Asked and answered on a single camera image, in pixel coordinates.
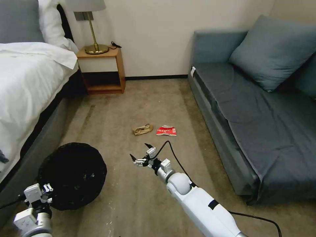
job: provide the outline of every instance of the nightstand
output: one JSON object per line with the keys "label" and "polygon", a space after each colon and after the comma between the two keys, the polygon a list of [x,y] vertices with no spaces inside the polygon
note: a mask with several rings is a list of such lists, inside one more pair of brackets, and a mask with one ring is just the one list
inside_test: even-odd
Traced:
{"label": "nightstand", "polygon": [[124,93],[125,72],[120,48],[95,55],[81,49],[77,57],[89,95]]}

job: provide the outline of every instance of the white bedsheet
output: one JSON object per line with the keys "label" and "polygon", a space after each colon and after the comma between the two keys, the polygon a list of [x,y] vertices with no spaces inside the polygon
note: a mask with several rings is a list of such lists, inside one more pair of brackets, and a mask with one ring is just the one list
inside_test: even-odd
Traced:
{"label": "white bedsheet", "polygon": [[0,44],[0,150],[9,160],[0,162],[0,182],[76,63],[73,52],[46,43]]}

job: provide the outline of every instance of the gold lamp base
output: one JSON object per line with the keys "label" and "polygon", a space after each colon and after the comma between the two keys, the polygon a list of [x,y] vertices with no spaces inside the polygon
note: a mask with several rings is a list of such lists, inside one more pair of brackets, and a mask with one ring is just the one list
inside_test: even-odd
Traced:
{"label": "gold lamp base", "polygon": [[89,45],[85,47],[87,54],[103,54],[109,51],[109,47],[104,44]]}

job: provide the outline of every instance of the brown paper trash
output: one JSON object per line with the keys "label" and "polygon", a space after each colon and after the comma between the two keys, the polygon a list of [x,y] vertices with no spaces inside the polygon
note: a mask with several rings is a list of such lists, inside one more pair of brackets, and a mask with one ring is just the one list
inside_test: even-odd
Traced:
{"label": "brown paper trash", "polygon": [[148,123],[145,126],[133,128],[133,132],[134,132],[135,136],[138,136],[138,135],[141,135],[141,134],[144,134],[144,133],[151,132],[152,129],[153,129],[153,125]]}

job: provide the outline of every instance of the red snack wrapper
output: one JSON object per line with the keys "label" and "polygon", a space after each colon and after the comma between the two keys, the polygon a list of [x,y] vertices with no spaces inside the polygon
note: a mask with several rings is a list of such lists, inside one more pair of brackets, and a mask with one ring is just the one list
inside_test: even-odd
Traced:
{"label": "red snack wrapper", "polygon": [[157,136],[161,135],[167,135],[167,136],[176,136],[177,132],[175,131],[175,128],[172,126],[163,125],[162,127],[157,129],[156,132]]}

